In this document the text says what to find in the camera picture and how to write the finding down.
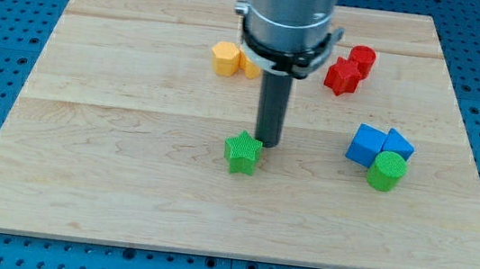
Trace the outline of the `yellow block behind arm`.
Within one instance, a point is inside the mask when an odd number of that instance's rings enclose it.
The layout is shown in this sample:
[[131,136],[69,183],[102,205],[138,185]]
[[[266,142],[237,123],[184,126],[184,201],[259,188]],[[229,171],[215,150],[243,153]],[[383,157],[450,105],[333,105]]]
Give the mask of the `yellow block behind arm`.
[[247,78],[253,79],[261,75],[262,69],[247,57],[243,48],[240,48],[239,66]]

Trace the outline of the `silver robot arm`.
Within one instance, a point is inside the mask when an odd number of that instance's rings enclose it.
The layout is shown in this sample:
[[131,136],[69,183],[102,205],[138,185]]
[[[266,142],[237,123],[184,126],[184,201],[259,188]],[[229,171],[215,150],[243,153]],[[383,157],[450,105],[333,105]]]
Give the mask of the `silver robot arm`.
[[243,30],[269,49],[303,52],[322,43],[329,33],[338,0],[245,0]]

